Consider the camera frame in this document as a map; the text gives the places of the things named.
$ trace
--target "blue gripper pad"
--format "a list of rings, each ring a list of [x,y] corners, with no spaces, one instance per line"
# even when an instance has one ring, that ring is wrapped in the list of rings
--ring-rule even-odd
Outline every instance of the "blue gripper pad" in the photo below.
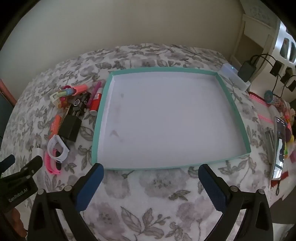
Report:
[[[14,155],[9,155],[3,161],[0,162],[0,173],[5,172],[8,168],[10,168],[15,163]]]
[[[215,209],[217,211],[224,212],[227,207],[227,196],[217,184],[217,181],[224,182],[224,180],[220,177],[217,177],[207,164],[203,164],[199,167],[198,178],[205,188],[205,191],[211,199]]]
[[[104,167],[103,165],[96,163],[86,174],[86,176],[81,177],[84,181],[84,185],[80,191],[76,194],[76,210],[78,212],[84,211],[89,205],[93,195],[98,189],[101,181],[104,177]]]

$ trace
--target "tablecloth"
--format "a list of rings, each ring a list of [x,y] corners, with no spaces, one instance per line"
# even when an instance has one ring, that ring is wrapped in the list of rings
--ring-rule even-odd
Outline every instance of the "tablecloth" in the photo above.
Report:
[[[5,175],[19,171],[31,159],[34,147],[40,145],[46,150],[49,126],[61,112],[49,99],[58,87],[106,79],[111,71],[118,69],[175,66],[218,71],[226,62],[220,53],[212,50],[138,44],[96,50],[57,64],[28,84],[11,114],[0,159],[14,154],[16,164]],[[258,115],[247,92],[229,79],[223,77],[223,80],[240,111],[252,152],[245,158],[210,164],[210,167],[229,185],[251,192],[262,188],[269,198],[270,168]],[[50,175],[42,167],[34,176],[38,188],[47,192],[62,190],[90,170],[95,120],[87,111],[76,142],[68,143],[70,153],[62,164],[61,175]],[[214,209],[197,170],[198,167],[130,172],[106,170],[101,185],[81,215],[101,241],[204,240],[221,213]],[[35,195],[25,201],[29,210],[34,198]],[[74,240],[64,217],[59,215],[67,237]],[[234,239],[242,217],[243,213],[228,240]]]

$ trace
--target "green border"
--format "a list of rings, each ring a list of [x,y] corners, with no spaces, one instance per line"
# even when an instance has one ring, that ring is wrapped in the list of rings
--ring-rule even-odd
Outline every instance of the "green border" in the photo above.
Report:
[[[243,138],[243,141],[244,141],[244,144],[246,147],[246,151],[247,151],[246,154],[243,154],[241,156],[234,157],[231,159],[246,156],[247,154],[249,154],[251,152],[249,138],[248,138],[244,123],[242,121],[241,115],[240,115],[240,113],[237,109],[237,106],[236,106],[231,94],[229,93],[226,85],[224,84],[222,78],[219,76],[219,74],[217,72],[203,70],[203,69],[192,69],[192,68],[182,68],[182,67],[146,67],[146,68],[136,68],[136,69],[123,69],[123,70],[113,71],[110,73],[110,75],[106,81],[105,87],[103,89],[102,99],[101,99],[101,103],[99,106],[98,115],[97,115],[97,119],[96,119],[96,125],[95,125],[95,129],[94,129],[94,138],[93,138],[93,145],[92,145],[92,150],[91,150],[91,162],[93,165],[95,163],[97,163],[97,161],[98,161],[97,157],[98,157],[98,145],[99,145],[99,135],[100,135],[100,130],[101,130],[101,123],[102,123],[103,112],[104,112],[104,107],[106,104],[108,90],[109,90],[113,76],[119,75],[119,74],[131,74],[131,73],[142,73],[142,72],[185,72],[185,73],[207,74],[207,75],[215,76],[217,78],[220,86],[222,87],[222,89],[226,95],[226,98],[228,99],[228,101],[230,103],[230,106],[232,107],[232,109],[234,111],[234,115],[236,117],[236,121],[237,121],[239,128],[241,130],[242,138]],[[218,161],[226,161],[226,160],[229,160],[229,159],[216,160],[216,161],[211,161],[209,163],[218,162]],[[190,167],[190,166],[198,166],[198,165],[199,164],[192,164],[192,165],[176,166],[176,167],[145,168],[145,169],[130,169],[130,168],[112,168],[112,169],[110,169],[109,168],[109,170],[169,169],[169,168]]]

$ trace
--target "metal bolt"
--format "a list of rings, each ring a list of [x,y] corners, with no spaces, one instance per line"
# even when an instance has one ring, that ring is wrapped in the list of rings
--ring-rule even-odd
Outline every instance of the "metal bolt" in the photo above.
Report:
[[[71,189],[72,189],[72,186],[71,185],[65,186],[65,188],[64,188],[64,190],[66,192],[71,191]]]
[[[231,186],[230,190],[233,191],[233,192],[237,192],[238,188],[237,188],[237,186]]]
[[[38,195],[41,195],[42,193],[44,193],[44,189],[39,189],[37,192]]]
[[[260,194],[264,194],[264,193],[265,193],[263,189],[258,189],[258,192],[259,192]]]

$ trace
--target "white tray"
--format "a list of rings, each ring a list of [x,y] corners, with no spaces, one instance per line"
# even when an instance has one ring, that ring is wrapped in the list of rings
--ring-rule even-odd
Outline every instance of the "white tray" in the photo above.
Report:
[[[249,152],[240,114],[216,72],[154,67],[110,74],[93,163],[105,169],[173,168]]]

